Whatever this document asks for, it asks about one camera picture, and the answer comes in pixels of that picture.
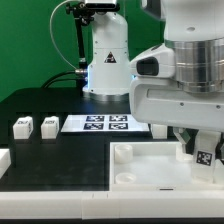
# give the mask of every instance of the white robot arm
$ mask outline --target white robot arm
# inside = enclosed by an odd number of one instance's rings
[[[142,122],[223,132],[224,1],[161,3],[165,43],[131,62],[132,113]]]

